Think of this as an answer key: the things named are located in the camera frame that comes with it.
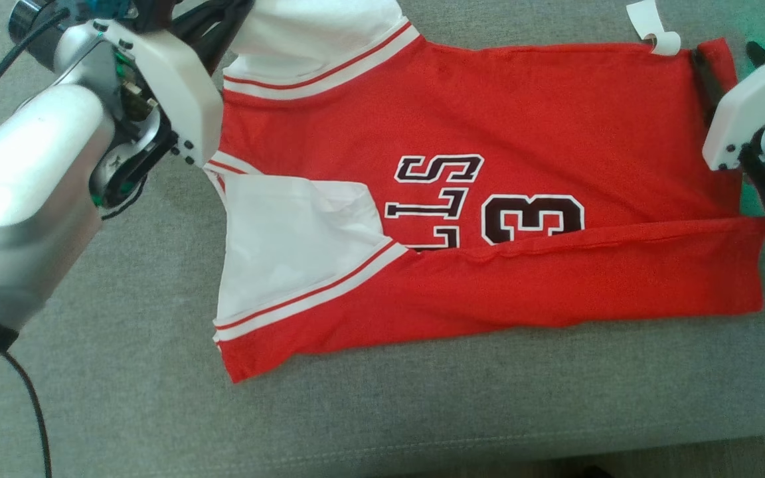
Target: printed number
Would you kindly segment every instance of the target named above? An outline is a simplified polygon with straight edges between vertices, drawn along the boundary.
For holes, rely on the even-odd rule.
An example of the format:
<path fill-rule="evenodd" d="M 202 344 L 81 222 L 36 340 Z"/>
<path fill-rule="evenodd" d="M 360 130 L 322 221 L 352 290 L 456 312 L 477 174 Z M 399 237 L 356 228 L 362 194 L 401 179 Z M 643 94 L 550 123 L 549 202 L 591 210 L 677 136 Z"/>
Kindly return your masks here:
<path fill-rule="evenodd" d="M 506 225 L 510 215 L 518 217 L 516 226 Z M 483 239 L 494 245 L 512 241 L 516 230 L 544 230 L 546 215 L 559 217 L 559 226 L 547 228 L 549 236 L 583 229 L 583 206 L 572 196 L 494 194 L 483 203 Z"/>
<path fill-rule="evenodd" d="M 425 163 L 426 159 L 422 155 L 401 157 L 394 178 L 399 183 L 429 184 L 440 179 L 445 183 L 473 183 L 485 162 L 479 154 L 437 155 Z M 444 220 L 458 220 L 467 196 L 467 187 L 442 187 L 438 193 L 440 204 L 386 202 L 384 214 L 386 218 L 436 216 Z M 507 226 L 507 217 L 511 215 L 518 218 L 515 226 Z M 583 206 L 572 196 L 494 194 L 483 203 L 483 239 L 495 245 L 513 241 L 516 230 L 545 230 L 547 215 L 559 218 L 558 226 L 547 228 L 549 236 L 584 228 Z M 441 239 L 440 243 L 407 247 L 418 251 L 458 248 L 459 226 L 434 226 L 433 237 Z"/>

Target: black cable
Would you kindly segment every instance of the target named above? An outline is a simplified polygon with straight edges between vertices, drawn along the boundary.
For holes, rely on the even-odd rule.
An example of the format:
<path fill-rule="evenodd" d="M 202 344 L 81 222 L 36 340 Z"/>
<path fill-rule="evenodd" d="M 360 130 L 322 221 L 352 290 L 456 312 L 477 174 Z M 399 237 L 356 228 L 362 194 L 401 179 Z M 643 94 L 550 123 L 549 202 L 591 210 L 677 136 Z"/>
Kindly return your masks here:
<path fill-rule="evenodd" d="M 37 25 L 37 28 L 30 31 L 27 36 L 25 36 L 24 39 L 22 39 L 21 42 L 17 43 L 11 51 L 8 52 L 8 54 L 5 55 L 4 58 L 2 58 L 2 61 L 0 62 L 0 79 L 2 79 L 2 76 L 5 74 L 5 72 L 11 67 L 13 64 L 13 61 L 16 61 L 16 58 L 19 57 L 19 55 L 25 51 L 26 48 L 33 42 L 34 40 L 37 40 L 37 37 L 43 35 L 46 30 L 49 30 L 49 28 L 55 27 L 55 25 L 59 24 L 63 19 L 66 19 L 70 16 L 70 10 L 64 9 L 61 10 L 58 13 L 55 13 L 55 15 L 52 16 L 52 18 L 48 19 L 47 21 L 43 22 L 40 25 Z"/>
<path fill-rule="evenodd" d="M 106 215 L 103 215 L 102 220 L 103 221 L 113 220 L 113 218 L 118 217 L 120 214 L 123 214 L 126 211 L 126 209 L 131 208 L 131 206 L 133 206 L 134 203 L 136 203 L 137 200 L 140 199 L 140 195 L 143 194 L 143 187 L 146 185 L 146 178 L 147 178 L 146 176 L 143 176 L 143 180 L 140 181 L 140 186 L 137 187 L 137 192 L 134 193 L 134 196 L 132 196 L 130 200 L 128 200 L 124 205 L 120 206 L 119 209 L 115 209 L 114 211 L 109 212 Z"/>
<path fill-rule="evenodd" d="M 19 362 L 13 358 L 8 352 L 2 354 L 5 360 L 19 373 L 19 378 L 22 378 L 25 388 L 28 390 L 28 394 L 31 397 L 31 406 L 34 406 L 34 416 L 37 418 L 37 427 L 40 430 L 40 446 L 43 448 L 43 469 L 46 473 L 46 478 L 52 478 L 52 454 L 49 453 L 49 437 L 46 434 L 46 421 L 43 419 L 43 411 L 40 409 L 40 399 L 37 398 L 37 391 L 34 390 L 34 384 L 31 384 L 31 379 L 28 377 L 28 373 L 25 369 L 19 365 Z"/>

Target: number 3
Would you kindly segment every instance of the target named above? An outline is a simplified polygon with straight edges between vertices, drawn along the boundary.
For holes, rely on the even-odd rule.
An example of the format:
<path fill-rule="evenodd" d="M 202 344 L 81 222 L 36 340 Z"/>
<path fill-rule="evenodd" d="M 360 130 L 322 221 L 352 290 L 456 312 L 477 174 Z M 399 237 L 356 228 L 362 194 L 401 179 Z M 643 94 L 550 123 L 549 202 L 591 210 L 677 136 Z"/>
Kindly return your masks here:
<path fill-rule="evenodd" d="M 518 224 L 507 226 L 507 215 L 518 216 Z M 549 236 L 583 229 L 583 205 L 572 196 L 492 194 L 483 203 L 483 239 L 495 245 L 512 241 L 516 230 L 544 230 L 546 215 L 559 217 L 559 226 L 547 228 Z"/>

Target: stitching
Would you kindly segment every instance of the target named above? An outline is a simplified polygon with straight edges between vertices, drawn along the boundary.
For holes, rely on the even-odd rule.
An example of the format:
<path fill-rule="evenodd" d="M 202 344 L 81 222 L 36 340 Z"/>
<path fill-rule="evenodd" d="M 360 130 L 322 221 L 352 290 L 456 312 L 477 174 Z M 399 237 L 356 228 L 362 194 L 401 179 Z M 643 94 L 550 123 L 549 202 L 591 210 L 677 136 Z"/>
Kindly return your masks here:
<path fill-rule="evenodd" d="M 443 439 L 443 441 L 423 441 L 418 443 L 406 443 L 401 445 L 386 445 L 385 447 L 368 447 L 356 450 L 329 451 L 329 453 L 315 453 L 297 457 L 283 457 L 283 459 L 265 460 L 258 463 L 232 463 L 232 465 L 198 467 L 192 469 L 173 469 L 168 471 L 143 471 L 125 475 L 116 475 L 119 478 L 136 478 L 148 476 L 188 476 L 197 472 L 207 472 L 211 475 L 231 475 L 238 470 L 252 469 L 288 469 L 297 468 L 310 463 L 323 465 L 323 463 L 336 463 L 352 459 L 368 459 L 368 457 L 380 457 L 392 454 L 414 454 L 421 453 L 428 448 L 434 451 L 444 450 L 466 450 L 482 447 L 495 442 L 514 442 L 514 441 L 533 441 L 534 439 L 544 439 L 544 441 L 561 441 L 570 435 L 592 435 L 592 434 L 615 434 L 628 429 L 644 429 L 661 426 L 689 426 L 689 424 L 707 423 L 702 420 L 691 421 L 664 421 L 652 424 L 628 424 L 628 426 L 607 427 L 604 429 L 592 428 L 583 430 L 566 430 L 565 432 L 539 432 L 519 435 L 506 436 L 488 436 L 488 438 L 461 438 L 461 439 Z"/>

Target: folded jersey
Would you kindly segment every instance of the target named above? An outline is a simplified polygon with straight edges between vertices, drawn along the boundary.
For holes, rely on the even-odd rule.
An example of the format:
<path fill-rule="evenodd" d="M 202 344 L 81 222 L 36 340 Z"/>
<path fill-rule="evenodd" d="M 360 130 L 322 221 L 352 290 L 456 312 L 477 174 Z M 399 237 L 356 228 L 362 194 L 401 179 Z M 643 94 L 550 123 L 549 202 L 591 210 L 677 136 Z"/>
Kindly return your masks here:
<path fill-rule="evenodd" d="M 257 4 L 225 72 L 206 172 L 234 381 L 293 354 L 762 306 L 765 218 L 701 157 L 689 52 L 470 51 L 355 3 Z M 732 86 L 723 40 L 701 48 Z"/>

